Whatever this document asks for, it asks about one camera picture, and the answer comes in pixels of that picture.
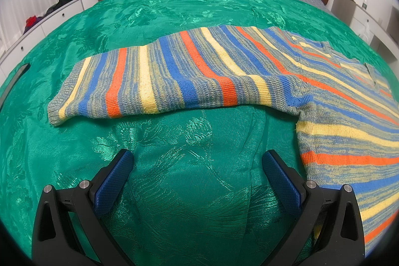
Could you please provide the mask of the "striped knitted sweater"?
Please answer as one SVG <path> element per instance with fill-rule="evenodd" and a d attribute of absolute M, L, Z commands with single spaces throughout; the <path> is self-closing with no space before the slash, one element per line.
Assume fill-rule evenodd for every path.
<path fill-rule="evenodd" d="M 372 251 L 398 214 L 398 102 L 373 67 L 277 27 L 201 27 L 79 61 L 47 112 L 118 118 L 264 105 L 296 115 L 299 154 L 320 185 L 354 186 Z"/>

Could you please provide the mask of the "dark clothes on cabinet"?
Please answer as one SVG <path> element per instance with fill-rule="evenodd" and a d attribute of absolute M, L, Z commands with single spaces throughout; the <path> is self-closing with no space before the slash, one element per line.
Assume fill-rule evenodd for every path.
<path fill-rule="evenodd" d="M 45 12 L 44 16 L 46 17 L 46 16 L 50 15 L 51 13 L 53 13 L 57 9 L 65 6 L 66 4 L 68 4 L 71 1 L 73 1 L 73 0 L 58 0 L 58 2 L 56 4 L 52 5 L 51 7 L 49 7 L 47 9 L 47 11 Z"/>

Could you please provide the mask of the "green floral bedspread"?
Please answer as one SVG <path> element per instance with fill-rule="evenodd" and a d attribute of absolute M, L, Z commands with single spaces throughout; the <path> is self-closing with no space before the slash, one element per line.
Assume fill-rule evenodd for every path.
<path fill-rule="evenodd" d="M 292 224 L 262 171 L 273 149 L 309 176 L 298 116 L 264 105 L 178 109 L 49 122 L 73 67 L 108 51 L 201 27 L 277 27 L 373 66 L 398 102 L 388 64 L 332 15 L 298 0 L 104 0 L 67 20 L 25 57 L 30 69 L 1 110 L 1 221 L 26 254 L 43 188 L 91 179 L 121 149 L 135 163 L 103 217 L 137 265 L 259 265 Z"/>

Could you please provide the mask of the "black flat bar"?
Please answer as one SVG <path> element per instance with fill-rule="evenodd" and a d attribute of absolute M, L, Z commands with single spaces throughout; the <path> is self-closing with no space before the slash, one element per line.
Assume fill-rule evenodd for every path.
<path fill-rule="evenodd" d="M 18 80 L 30 69 L 30 64 L 26 63 L 22 66 L 20 66 L 20 68 L 18 69 L 18 71 L 14 74 L 13 78 L 11 79 L 11 81 L 8 83 L 8 85 L 6 86 L 3 94 L 1 95 L 0 98 L 0 110 L 2 110 L 2 107 L 5 103 L 6 98 L 8 97 L 9 93 L 11 92 L 11 90 L 13 89 L 13 87 L 16 85 L 16 83 L 18 82 Z"/>

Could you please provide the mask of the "white drawer cabinet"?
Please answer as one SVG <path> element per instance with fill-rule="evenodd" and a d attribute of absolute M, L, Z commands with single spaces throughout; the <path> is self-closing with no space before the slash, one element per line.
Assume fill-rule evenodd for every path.
<path fill-rule="evenodd" d="M 84 10 L 83 0 L 71 0 L 34 25 L 1 56 L 1 84 L 15 66 L 43 40 L 71 17 Z"/>

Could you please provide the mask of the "white bedside shelf unit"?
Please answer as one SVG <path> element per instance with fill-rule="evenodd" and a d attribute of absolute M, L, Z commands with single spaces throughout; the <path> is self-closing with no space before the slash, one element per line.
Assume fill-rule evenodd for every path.
<path fill-rule="evenodd" d="M 354 0 L 333 0 L 331 12 L 347 24 L 388 65 L 398 63 L 398 44 L 381 24 Z"/>

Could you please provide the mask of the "red cloth on cabinet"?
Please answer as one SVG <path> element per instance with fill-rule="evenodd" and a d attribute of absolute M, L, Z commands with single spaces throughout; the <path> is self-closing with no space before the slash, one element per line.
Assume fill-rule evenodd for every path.
<path fill-rule="evenodd" d="M 32 27 L 38 24 L 43 19 L 43 16 L 31 16 L 26 20 L 24 27 L 24 33 L 27 33 Z"/>

